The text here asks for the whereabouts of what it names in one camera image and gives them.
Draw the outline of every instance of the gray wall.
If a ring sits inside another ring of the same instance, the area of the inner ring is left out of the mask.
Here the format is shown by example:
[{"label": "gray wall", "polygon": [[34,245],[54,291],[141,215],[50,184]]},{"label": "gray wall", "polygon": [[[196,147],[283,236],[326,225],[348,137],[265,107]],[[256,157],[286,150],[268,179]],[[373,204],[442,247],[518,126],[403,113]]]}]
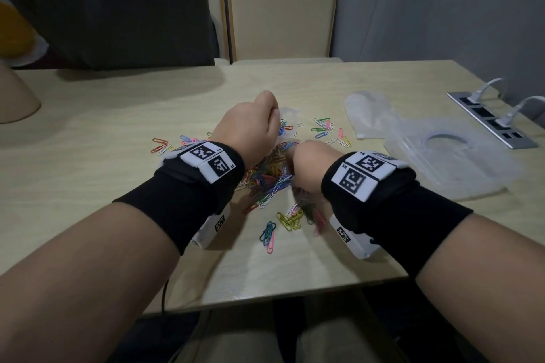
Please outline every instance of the gray wall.
[{"label": "gray wall", "polygon": [[[545,0],[338,0],[332,56],[344,61],[454,59],[512,105],[545,94]],[[545,126],[545,112],[526,114]]]}]

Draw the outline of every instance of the beige pants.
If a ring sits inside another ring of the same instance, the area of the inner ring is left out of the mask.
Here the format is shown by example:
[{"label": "beige pants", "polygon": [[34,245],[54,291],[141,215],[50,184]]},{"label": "beige pants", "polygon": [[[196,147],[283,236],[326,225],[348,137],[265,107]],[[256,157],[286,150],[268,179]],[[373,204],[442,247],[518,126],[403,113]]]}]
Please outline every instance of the beige pants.
[{"label": "beige pants", "polygon": [[[270,302],[204,311],[175,363],[283,363]],[[305,297],[308,329],[297,340],[304,363],[402,363],[402,353],[361,289]]]}]

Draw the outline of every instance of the black bag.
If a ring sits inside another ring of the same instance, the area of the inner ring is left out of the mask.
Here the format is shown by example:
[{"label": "black bag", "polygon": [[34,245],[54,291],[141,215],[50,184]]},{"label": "black bag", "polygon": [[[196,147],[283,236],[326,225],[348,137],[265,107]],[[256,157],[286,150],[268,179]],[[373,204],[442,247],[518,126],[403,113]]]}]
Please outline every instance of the black bag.
[{"label": "black bag", "polygon": [[214,64],[208,0],[10,0],[77,67]]}]

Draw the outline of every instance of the white cable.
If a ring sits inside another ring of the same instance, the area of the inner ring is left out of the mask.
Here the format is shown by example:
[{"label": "white cable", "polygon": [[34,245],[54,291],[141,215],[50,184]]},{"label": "white cable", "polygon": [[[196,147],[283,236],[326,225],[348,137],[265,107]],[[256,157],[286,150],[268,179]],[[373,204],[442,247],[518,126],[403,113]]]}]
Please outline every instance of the white cable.
[{"label": "white cable", "polygon": [[496,79],[492,79],[491,81],[488,81],[487,83],[485,83],[483,86],[481,86],[479,89],[477,89],[473,95],[471,95],[469,98],[468,98],[468,101],[470,102],[473,102],[474,104],[478,104],[481,100],[481,97],[482,97],[482,94],[487,90],[487,88],[493,84],[494,82],[498,82],[498,81],[501,81],[503,80],[504,78],[502,77],[497,77]]},{"label": "white cable", "polygon": [[503,126],[504,128],[507,128],[508,126],[511,126],[511,122],[513,122],[513,119],[515,115],[523,108],[524,105],[526,105],[526,102],[528,102],[530,99],[537,99],[541,102],[545,103],[545,96],[530,96],[526,99],[523,99],[519,105],[515,106],[511,112],[508,112],[505,116],[498,119],[496,122]]}]

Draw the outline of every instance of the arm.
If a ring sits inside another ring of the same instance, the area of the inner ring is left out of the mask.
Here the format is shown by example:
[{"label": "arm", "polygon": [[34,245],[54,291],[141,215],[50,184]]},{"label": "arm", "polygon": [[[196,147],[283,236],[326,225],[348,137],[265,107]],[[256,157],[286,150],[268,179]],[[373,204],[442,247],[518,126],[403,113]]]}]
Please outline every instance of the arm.
[{"label": "arm", "polygon": [[317,141],[290,151],[292,184],[326,190],[336,215],[348,210],[358,232],[385,247],[489,360],[545,360],[545,247],[418,184],[361,216],[340,187],[328,186],[342,153]]},{"label": "arm", "polygon": [[[278,104],[265,91],[229,110],[212,139],[253,166],[279,128]],[[232,181],[234,189],[240,178]],[[160,170],[119,200],[128,203],[101,208],[0,277],[0,361],[27,362],[36,352],[42,361],[104,361],[214,210],[209,189]]]}]

